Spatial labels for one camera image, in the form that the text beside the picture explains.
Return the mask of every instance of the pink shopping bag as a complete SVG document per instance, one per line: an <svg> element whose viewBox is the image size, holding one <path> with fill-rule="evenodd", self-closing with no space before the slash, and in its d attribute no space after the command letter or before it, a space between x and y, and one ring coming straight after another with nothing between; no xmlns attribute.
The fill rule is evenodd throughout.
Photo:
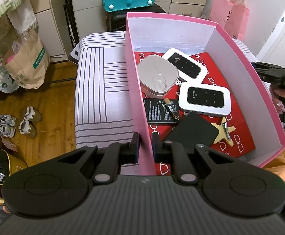
<svg viewBox="0 0 285 235"><path fill-rule="evenodd" d="M209 20L221 25L232 38L243 41L249 17L247 3L248 0L213 0Z"/></svg>

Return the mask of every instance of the gray sneaker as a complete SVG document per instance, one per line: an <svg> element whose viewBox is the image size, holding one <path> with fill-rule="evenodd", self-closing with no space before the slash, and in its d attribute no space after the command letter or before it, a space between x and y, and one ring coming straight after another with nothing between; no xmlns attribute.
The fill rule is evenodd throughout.
<svg viewBox="0 0 285 235"><path fill-rule="evenodd" d="M0 115L0 124L15 126L16 117L11 115Z"/></svg>
<svg viewBox="0 0 285 235"><path fill-rule="evenodd" d="M0 124L0 136L12 138L15 135L15 128L7 125L7 124Z"/></svg>

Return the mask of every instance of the container lid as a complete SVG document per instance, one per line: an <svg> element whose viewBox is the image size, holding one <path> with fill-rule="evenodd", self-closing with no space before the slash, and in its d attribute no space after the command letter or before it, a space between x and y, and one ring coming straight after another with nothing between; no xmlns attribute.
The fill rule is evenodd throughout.
<svg viewBox="0 0 285 235"><path fill-rule="evenodd" d="M167 93L179 77L178 69L158 55L149 55L137 65L140 83L150 92Z"/></svg>

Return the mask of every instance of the red mat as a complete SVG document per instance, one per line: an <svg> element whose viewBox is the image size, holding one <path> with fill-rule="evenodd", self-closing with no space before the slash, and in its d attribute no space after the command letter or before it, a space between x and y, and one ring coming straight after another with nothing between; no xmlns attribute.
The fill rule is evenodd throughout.
<svg viewBox="0 0 285 235"><path fill-rule="evenodd" d="M141 60L143 60L146 56L156 54L159 56L162 56L163 53L154 53L154 52L135 52L135 58L136 63L138 64ZM218 150L220 152L223 152L224 154L230 155L232 157L239 157L242 156L252 150L255 149L255 145L253 143L253 139L251 137L250 131L248 129L248 126L245 122L244 116L242 114L242 111L239 108L238 103L236 102L236 99L224 79L222 73L212 60L212 58L209 56L207 52L200 53L197 55L191 56L193 59L198 61L199 63L206 66L208 69L208 75L203 80L203 84L207 85L217 85L217 86L223 86L230 90L231 93L231 114L229 114L226 119L228 121L228 126L235 126L236 130L232 132L231 138L234 142L234 146L230 147L225 140L222 140L214 145L211 146L211 148ZM169 93L166 94L164 98L169 99L178 99L179 97L179 85L174 85L173 88L170 90ZM184 113L180 111L181 119L184 117ZM221 124L221 117L209 117L205 115L201 115L203 118L205 118L210 123L216 123ZM156 131L160 135L160 139L163 139L166 137L173 129L174 126L170 125L149 125L149 134L151 137L151 134ZM170 165L168 164L155 164L156 165L156 171L158 175L169 175L170 174Z"/></svg>

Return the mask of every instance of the green label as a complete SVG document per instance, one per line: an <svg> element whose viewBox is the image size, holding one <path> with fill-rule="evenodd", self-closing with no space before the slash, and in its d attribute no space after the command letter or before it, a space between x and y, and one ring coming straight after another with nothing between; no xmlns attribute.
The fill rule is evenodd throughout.
<svg viewBox="0 0 285 235"><path fill-rule="evenodd" d="M40 64L41 59L43 58L43 55L44 55L45 52L46 52L46 50L44 48L42 48L40 53L39 53L39 55L37 56L36 61L32 65L34 67L34 69L36 69L38 67L38 65Z"/></svg>

